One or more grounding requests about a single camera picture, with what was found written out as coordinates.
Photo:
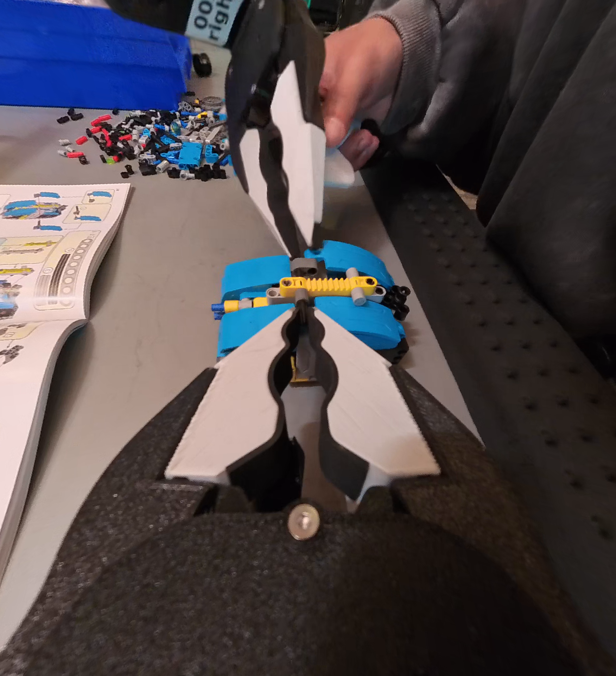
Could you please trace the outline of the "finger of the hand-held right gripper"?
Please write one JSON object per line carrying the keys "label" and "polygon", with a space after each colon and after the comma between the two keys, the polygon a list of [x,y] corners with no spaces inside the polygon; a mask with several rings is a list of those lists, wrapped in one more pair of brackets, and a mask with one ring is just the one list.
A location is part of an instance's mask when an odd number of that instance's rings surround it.
{"label": "finger of the hand-held right gripper", "polygon": [[267,200],[284,249],[312,246],[323,216],[325,133],[305,120],[296,63],[279,75],[267,140]]}
{"label": "finger of the hand-held right gripper", "polygon": [[301,254],[301,156],[276,124],[248,129],[240,143],[248,194],[291,258]]}

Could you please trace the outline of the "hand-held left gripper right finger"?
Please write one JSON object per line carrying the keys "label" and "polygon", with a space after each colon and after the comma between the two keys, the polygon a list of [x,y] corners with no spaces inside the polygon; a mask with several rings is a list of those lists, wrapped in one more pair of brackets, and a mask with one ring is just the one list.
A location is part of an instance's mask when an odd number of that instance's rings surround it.
{"label": "hand-held left gripper right finger", "polygon": [[371,487],[439,476],[420,417],[400,387],[405,372],[318,309],[309,310],[307,326],[325,393],[319,427],[324,476],[352,503]]}

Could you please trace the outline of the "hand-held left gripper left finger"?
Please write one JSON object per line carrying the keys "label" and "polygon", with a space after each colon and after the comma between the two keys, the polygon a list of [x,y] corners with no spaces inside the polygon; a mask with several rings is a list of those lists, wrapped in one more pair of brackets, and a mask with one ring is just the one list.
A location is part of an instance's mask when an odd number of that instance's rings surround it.
{"label": "hand-held left gripper left finger", "polygon": [[165,478],[272,486],[290,442],[281,392],[292,369],[298,312],[291,306],[218,362],[213,379],[165,469]]}

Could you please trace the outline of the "blue toy brick car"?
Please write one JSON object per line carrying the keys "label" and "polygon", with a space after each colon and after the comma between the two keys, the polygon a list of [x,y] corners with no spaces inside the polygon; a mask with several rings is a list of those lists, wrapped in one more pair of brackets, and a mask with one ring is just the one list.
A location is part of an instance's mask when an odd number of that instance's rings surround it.
{"label": "blue toy brick car", "polygon": [[211,305],[219,323],[217,358],[221,359],[293,306],[299,291],[369,348],[397,364],[408,351],[402,325],[410,289],[384,288],[377,279],[352,267],[330,273],[315,258],[286,255],[253,258],[226,266],[221,299]]}

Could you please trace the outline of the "person's right forearm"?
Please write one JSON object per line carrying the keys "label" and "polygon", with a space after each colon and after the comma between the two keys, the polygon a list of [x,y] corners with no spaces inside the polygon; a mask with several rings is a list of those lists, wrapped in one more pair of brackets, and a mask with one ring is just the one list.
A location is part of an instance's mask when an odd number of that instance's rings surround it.
{"label": "person's right forearm", "polygon": [[488,123],[509,79],[520,7],[510,1],[375,1],[402,41],[402,69],[381,130],[398,150],[451,162]]}

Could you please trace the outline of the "person's right hand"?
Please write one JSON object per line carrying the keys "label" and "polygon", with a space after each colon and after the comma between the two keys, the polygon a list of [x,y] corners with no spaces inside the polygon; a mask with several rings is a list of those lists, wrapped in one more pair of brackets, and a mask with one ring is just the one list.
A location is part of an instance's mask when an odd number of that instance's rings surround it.
{"label": "person's right hand", "polygon": [[350,132],[355,120],[380,126],[392,105],[402,69],[402,41],[384,18],[370,18],[325,39],[325,62],[319,83],[323,122],[329,147],[360,170],[379,147],[368,130]]}

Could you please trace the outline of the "pile of small bricks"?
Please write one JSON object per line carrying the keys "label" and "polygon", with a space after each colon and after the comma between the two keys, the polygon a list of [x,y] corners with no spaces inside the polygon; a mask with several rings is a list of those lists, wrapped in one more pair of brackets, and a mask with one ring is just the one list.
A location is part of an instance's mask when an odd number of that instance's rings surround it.
{"label": "pile of small bricks", "polygon": [[81,165],[117,166],[120,177],[225,180],[233,173],[228,114],[221,97],[185,96],[175,109],[134,109],[90,115],[70,108],[59,124],[86,123],[58,140],[58,156]]}

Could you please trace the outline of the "black perforated panel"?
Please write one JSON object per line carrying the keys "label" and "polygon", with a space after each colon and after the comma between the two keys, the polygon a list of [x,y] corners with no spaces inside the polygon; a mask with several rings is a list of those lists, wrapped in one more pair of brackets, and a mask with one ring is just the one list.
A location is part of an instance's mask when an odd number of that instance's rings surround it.
{"label": "black perforated panel", "polygon": [[363,176],[481,439],[616,661],[616,391],[435,166]]}

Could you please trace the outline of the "blue plastic bin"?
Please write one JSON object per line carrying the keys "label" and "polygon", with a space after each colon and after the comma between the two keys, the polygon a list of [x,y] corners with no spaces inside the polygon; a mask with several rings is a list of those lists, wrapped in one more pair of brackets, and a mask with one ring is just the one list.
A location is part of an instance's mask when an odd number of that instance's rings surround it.
{"label": "blue plastic bin", "polygon": [[187,38],[100,7],[0,1],[0,105],[175,109]]}

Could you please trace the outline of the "open instruction booklet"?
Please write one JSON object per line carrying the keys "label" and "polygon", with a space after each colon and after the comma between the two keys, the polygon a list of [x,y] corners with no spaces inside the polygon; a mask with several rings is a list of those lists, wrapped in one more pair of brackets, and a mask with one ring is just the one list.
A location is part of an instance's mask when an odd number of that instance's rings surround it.
{"label": "open instruction booklet", "polygon": [[52,373],[131,186],[0,185],[0,581],[33,470]]}

